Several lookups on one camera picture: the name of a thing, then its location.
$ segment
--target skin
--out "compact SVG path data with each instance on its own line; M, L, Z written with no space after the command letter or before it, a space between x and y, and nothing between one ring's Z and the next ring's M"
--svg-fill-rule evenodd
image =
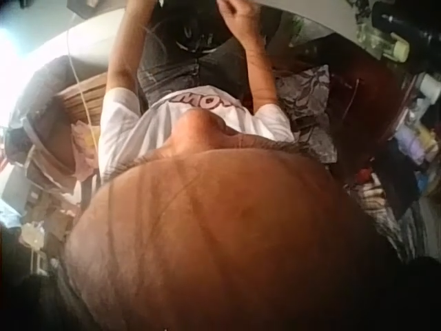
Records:
M154 3L127 2L109 89L134 89L139 26ZM219 8L247 54L255 109L274 103L258 10L246 0ZM351 329L399 263L325 168L292 150L194 108L164 146L114 169L65 247L71 285L97 323L105 330Z

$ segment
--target cable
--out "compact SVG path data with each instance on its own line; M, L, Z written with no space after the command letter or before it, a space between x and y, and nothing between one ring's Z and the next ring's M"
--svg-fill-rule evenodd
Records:
M69 57L70 67L71 67L71 69L72 69L72 71L74 73L74 77L75 77L75 80L76 80L76 86L78 88L78 91L80 92L81 100L83 102L85 113L86 113L86 116L88 118L89 130L90 130L90 133L92 135L92 140L93 140L93 143L94 143L95 152L96 152L96 155L98 155L98 143L96 142L96 138L95 138L95 134L94 134L94 129L93 129L93 125L92 125L92 120L91 120L90 113L89 113L89 108L88 108L87 103L85 102L84 93L83 93L83 90L81 89L81 82L80 82L80 80L78 78L78 75L76 74L76 70L75 70L75 67L74 67L74 62L72 60L72 55L70 54L69 32L70 32L70 29L72 28L72 25L73 25L73 22L75 20L75 17L76 17L76 14L73 14L72 18L70 19L70 22L69 22L68 30L66 31L66 45L68 47L68 57Z

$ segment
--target nose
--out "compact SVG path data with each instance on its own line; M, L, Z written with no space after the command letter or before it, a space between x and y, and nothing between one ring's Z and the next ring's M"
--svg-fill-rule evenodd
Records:
M209 110L188 110L172 129L170 143L177 152L200 152L226 148L228 136L237 133Z

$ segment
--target dark jeans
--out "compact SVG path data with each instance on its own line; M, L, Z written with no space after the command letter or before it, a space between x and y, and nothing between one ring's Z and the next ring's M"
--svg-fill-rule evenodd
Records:
M195 59L168 32L172 21L157 7L147 27L138 80L148 104L171 92L205 85L241 99L249 85L245 52L239 42L231 38L213 53Z

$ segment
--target white t-shirt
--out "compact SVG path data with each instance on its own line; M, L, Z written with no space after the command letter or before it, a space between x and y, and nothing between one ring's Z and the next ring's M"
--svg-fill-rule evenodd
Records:
M195 107L217 114L236 131L274 141L294 141L289 120L278 106L265 105L252 115L239 100L212 86L171 93L142 116L138 97L125 88L115 88L107 92L103 102L99 139L101 175L161 147L182 114Z

